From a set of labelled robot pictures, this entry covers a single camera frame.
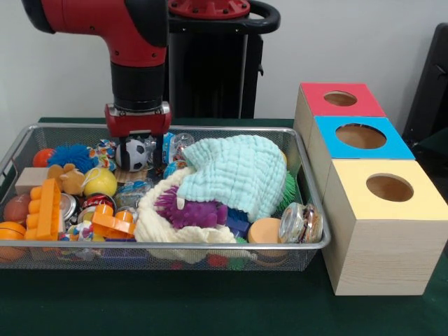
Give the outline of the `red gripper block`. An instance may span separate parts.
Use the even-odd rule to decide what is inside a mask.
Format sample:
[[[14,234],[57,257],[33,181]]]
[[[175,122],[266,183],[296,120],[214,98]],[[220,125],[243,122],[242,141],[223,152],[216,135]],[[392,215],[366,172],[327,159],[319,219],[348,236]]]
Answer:
[[[106,124],[112,137],[119,137],[120,147],[126,147],[127,137],[133,134],[155,135],[153,166],[162,166],[163,135],[167,133],[172,113],[167,101],[150,111],[127,111],[107,104],[104,109]]]

